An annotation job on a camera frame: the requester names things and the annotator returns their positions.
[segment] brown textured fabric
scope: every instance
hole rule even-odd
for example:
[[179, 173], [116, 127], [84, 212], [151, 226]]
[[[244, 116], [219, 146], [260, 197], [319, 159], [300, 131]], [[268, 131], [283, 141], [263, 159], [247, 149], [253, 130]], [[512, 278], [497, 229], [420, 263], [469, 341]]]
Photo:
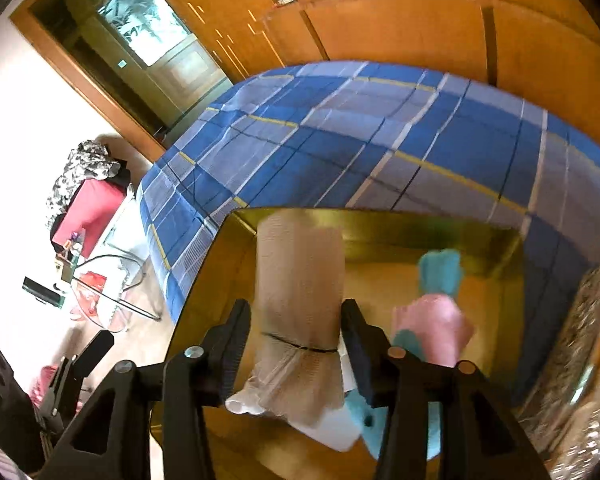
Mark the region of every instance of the brown textured fabric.
[[[333, 228], [281, 211], [258, 226], [256, 308], [262, 332], [298, 346], [336, 349], [344, 286], [344, 244]], [[306, 426], [344, 403], [337, 352], [299, 349], [262, 335], [253, 387], [265, 410]]]

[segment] plaid fabric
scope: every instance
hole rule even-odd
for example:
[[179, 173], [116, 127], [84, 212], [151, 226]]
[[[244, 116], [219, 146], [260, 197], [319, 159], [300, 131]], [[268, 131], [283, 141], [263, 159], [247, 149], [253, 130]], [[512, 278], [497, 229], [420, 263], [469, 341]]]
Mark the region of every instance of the plaid fabric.
[[513, 95], [409, 66], [324, 62], [241, 82], [152, 167], [140, 195], [174, 320], [235, 208], [407, 210], [519, 229], [518, 394], [544, 363], [582, 274], [600, 262], [600, 146]]

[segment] pink cloth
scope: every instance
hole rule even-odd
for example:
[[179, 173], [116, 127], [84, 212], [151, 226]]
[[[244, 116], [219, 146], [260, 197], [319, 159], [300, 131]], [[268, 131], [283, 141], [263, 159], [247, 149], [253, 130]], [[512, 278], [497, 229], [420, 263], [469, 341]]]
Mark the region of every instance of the pink cloth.
[[425, 294], [394, 309], [394, 335], [411, 330], [428, 363], [453, 367], [474, 335], [474, 326], [446, 294]]

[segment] black and white patterned cloth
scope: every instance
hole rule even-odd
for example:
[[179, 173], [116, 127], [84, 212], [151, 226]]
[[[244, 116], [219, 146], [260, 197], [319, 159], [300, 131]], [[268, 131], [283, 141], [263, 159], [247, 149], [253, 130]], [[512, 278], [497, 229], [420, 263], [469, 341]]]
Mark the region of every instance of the black and white patterned cloth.
[[109, 156], [109, 149], [95, 140], [85, 140], [71, 150], [62, 175], [46, 199], [46, 226], [51, 229], [58, 215], [66, 213], [80, 184], [89, 178], [105, 180], [115, 176], [120, 163]]

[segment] door frame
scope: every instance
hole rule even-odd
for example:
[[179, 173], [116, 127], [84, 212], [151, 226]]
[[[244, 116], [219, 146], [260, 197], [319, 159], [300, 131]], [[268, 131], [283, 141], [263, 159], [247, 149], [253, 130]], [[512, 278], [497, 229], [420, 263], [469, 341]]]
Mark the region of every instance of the door frame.
[[31, 7], [37, 0], [24, 0], [13, 11], [11, 21], [31, 46], [81, 95], [120, 136], [155, 162], [165, 152], [154, 139], [108, 92], [85, 72], [51, 33], [38, 21]]

